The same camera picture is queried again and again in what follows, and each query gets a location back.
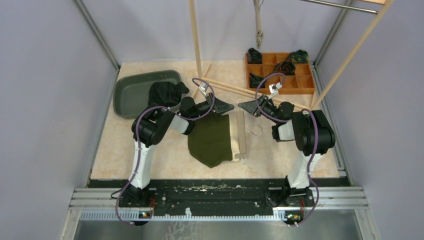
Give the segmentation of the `green underwear with cream waistband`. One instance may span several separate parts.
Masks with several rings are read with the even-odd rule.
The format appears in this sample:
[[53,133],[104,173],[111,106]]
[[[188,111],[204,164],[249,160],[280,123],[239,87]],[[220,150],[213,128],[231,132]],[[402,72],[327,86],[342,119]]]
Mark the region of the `green underwear with cream waistband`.
[[195,122],[187,137],[190,155],[208,168],[215,168],[223,162],[233,162],[234,140],[231,133],[231,115],[208,115]]

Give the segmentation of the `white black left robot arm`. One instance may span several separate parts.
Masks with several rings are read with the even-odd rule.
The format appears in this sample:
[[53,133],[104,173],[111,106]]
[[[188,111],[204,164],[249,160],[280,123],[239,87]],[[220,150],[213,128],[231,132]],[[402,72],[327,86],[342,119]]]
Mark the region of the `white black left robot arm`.
[[136,206],[146,206],[150,200],[150,171],[154,150],[167,131],[172,129],[187,136],[195,128],[196,120],[209,115],[221,116],[234,108],[233,104],[218,99],[211,92],[200,103],[195,103],[190,96],[184,97],[177,113],[154,102],[149,104],[131,126],[135,152],[132,175],[122,190],[123,194]]

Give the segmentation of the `hanging beige clip hanger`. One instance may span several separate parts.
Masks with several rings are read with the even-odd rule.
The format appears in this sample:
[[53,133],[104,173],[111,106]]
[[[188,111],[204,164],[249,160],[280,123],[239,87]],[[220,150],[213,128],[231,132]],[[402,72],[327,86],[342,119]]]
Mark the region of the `hanging beige clip hanger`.
[[264,32],[262,29],[262,19],[261,19],[261,7],[263,0],[253,0],[254,12],[255,12],[255,39],[256,39],[256,48],[260,49],[264,39]]

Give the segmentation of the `aluminium front rail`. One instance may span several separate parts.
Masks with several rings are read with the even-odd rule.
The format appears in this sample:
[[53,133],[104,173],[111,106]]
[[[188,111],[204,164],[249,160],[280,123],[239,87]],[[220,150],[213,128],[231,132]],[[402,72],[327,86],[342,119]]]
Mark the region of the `aluminium front rail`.
[[233,189],[177,188],[150,190],[147,203],[116,206],[113,188],[77,188],[69,209],[81,220],[141,221],[286,221],[310,210],[363,210],[369,207],[361,187],[312,189],[304,203],[272,204],[258,187]]

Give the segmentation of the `dark rolled sock centre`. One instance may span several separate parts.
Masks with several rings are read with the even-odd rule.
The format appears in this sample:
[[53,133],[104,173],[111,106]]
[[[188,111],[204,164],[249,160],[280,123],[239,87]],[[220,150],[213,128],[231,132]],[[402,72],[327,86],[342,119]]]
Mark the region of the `dark rolled sock centre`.
[[286,76],[294,76],[296,66],[292,61],[286,60],[281,63],[280,70]]

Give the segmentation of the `dark rolled sock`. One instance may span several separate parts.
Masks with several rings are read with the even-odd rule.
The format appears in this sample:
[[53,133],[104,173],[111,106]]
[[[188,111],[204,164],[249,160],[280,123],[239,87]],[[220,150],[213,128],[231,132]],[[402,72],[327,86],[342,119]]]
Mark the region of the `dark rolled sock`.
[[261,82],[263,81],[264,77],[263,76],[259,76],[256,74],[253,74],[252,72],[249,73],[249,87],[252,89],[256,89],[258,86],[262,89],[266,87],[266,83],[263,82],[261,84]]
[[280,70],[286,76],[294,76],[296,66],[292,61],[286,60],[281,63]]
[[251,47],[247,51],[247,63],[248,64],[262,64],[263,55],[261,52]]

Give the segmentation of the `grey-green plastic tub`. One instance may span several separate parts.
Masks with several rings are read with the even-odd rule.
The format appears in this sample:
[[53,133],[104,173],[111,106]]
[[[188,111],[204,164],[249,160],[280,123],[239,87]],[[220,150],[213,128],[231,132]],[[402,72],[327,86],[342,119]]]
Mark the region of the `grey-green plastic tub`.
[[134,119],[148,107],[149,90],[154,83],[181,81],[180,73],[171,69],[123,77],[114,85],[114,113],[124,119]]

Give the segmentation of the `beige clip hanger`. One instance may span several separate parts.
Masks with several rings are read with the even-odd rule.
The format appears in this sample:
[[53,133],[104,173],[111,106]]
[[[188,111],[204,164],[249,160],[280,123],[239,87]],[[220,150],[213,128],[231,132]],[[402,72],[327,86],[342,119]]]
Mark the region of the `beige clip hanger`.
[[263,0],[253,0],[254,12],[255,12],[255,39],[256,39],[256,48],[260,49],[264,39],[264,32],[262,29],[262,19],[261,19],[261,7]]
[[248,148],[247,148],[247,138],[246,134],[252,134],[254,136],[260,136],[263,133],[263,127],[259,124],[256,124],[251,129],[246,130],[245,123],[245,115],[244,110],[238,106],[238,104],[242,103],[242,99],[239,98],[237,100],[237,106],[235,111],[235,119],[236,119],[236,130],[237,130],[237,141],[238,141],[238,149],[239,153],[236,153],[234,156],[238,159],[243,165],[247,164],[248,158]]

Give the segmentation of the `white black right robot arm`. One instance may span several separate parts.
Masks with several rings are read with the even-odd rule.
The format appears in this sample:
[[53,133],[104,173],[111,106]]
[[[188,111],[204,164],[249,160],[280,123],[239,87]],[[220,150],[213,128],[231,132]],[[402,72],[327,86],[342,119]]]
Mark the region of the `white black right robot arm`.
[[310,176],[316,164],[336,143],[336,135],[321,109],[295,111],[294,104],[283,101],[276,106],[266,95],[258,100],[241,102],[238,106],[255,117],[265,116],[275,124],[271,127],[276,142],[294,141],[299,151],[295,167],[285,177],[281,195],[268,197],[270,204],[287,206],[308,202]]

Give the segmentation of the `light wooden clothes rack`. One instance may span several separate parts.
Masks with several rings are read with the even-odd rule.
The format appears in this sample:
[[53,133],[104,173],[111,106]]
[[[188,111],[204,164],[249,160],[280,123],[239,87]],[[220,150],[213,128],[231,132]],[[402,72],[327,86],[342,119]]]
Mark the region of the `light wooden clothes rack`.
[[244,81],[245,86],[239,87],[232,83],[226,83],[223,80],[207,79],[207,82],[214,88],[227,91],[232,94],[237,94],[244,97],[254,98],[255,91],[265,95],[311,95],[312,101],[310,104],[295,103],[295,110],[306,108],[308,110],[317,109],[321,101],[325,98],[335,82],[342,75],[348,64],[354,58],[360,47],[371,34],[373,29],[382,19],[384,14],[392,5],[391,0],[373,0],[372,4],[380,5],[380,10],[372,10],[367,8],[355,7],[353,0],[348,0],[345,4],[339,4],[323,0],[315,0],[314,4],[329,6],[341,9],[342,12],[347,10],[369,13],[374,15],[367,29],[364,31],[358,42],[349,52],[345,60],[338,67],[338,70],[330,78],[329,83],[321,92],[317,92],[313,76],[312,67],[309,65],[311,61],[302,60],[300,63],[286,63],[288,52],[264,52],[262,60],[259,63],[248,62],[248,54],[244,55]]

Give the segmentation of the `dark rolled sock far left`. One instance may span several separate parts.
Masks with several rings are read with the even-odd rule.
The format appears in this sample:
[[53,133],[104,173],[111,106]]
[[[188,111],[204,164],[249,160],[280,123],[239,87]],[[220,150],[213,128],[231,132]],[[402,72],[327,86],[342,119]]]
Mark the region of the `dark rolled sock far left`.
[[262,64],[263,55],[261,52],[251,47],[247,51],[247,63],[248,64]]

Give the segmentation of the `black striped garment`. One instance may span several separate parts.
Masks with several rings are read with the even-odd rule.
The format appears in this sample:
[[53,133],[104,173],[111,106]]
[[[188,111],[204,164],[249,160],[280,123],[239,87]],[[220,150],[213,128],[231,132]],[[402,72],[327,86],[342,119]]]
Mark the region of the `black striped garment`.
[[174,107],[181,102],[183,95],[189,92],[189,88],[183,82],[155,82],[151,85],[148,92],[148,104]]

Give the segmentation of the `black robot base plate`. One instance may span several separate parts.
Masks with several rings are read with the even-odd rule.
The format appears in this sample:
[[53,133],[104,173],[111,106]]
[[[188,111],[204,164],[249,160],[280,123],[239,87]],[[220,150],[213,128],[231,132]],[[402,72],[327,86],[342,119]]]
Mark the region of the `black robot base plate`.
[[126,180],[91,180],[89,188],[117,187],[109,194],[119,208],[148,208],[157,217],[182,216],[189,209],[195,217],[270,216],[276,207],[293,207],[296,211],[312,207],[316,197],[309,186],[309,201],[300,205],[269,203],[282,193],[283,178],[263,179],[155,179],[148,185],[147,202],[131,201],[123,194]]

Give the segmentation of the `long dark patterned sock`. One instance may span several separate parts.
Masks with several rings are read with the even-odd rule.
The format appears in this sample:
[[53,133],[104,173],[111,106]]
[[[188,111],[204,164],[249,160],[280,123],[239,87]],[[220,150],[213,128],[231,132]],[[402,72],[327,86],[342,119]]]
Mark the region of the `long dark patterned sock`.
[[272,73],[282,73],[280,70],[280,66],[281,63],[284,61],[291,61],[294,63],[295,66],[296,64],[306,64],[309,61],[309,54],[307,51],[302,49],[289,53],[284,60],[277,62],[277,64],[273,68]]

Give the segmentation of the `dark rolled sock front left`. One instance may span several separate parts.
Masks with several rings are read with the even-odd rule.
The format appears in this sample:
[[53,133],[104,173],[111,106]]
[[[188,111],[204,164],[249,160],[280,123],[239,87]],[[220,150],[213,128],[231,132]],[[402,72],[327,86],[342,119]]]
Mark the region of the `dark rolled sock front left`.
[[262,89],[266,87],[266,83],[263,82],[261,84],[261,82],[263,81],[264,77],[263,76],[259,76],[256,74],[253,74],[252,72],[249,73],[249,87],[252,89],[256,89],[258,86]]

